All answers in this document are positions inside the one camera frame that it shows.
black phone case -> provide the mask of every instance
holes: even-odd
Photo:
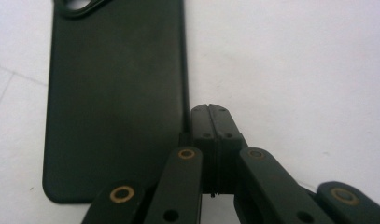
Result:
[[[43,187],[89,203],[158,180],[189,123],[182,0],[55,0]]]

metal rivet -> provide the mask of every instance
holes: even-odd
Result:
[[[261,159],[263,159],[263,158],[265,157],[264,154],[263,154],[262,152],[257,151],[257,150],[254,150],[254,149],[249,150],[249,151],[248,151],[248,155],[249,155],[250,157],[255,158],[255,159],[258,159],[258,160],[261,160]]]
[[[360,203],[359,198],[347,189],[334,188],[331,190],[331,195],[341,203],[348,205],[357,205]]]
[[[183,149],[178,152],[178,157],[183,160],[191,159],[195,156],[195,152],[191,149]]]
[[[126,195],[125,197],[117,196],[117,193],[122,191],[122,190],[126,190],[128,192],[128,195]],[[134,189],[132,189],[129,186],[117,187],[116,189],[113,189],[113,191],[111,191],[111,193],[110,193],[110,199],[114,203],[126,203],[129,200],[131,200],[133,198],[133,196],[134,196]]]

white surface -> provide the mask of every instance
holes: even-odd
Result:
[[[0,1],[0,223],[79,223],[41,187],[52,4]],[[186,1],[190,104],[227,107],[310,189],[380,203],[380,1]],[[203,223],[239,223],[204,197]]]

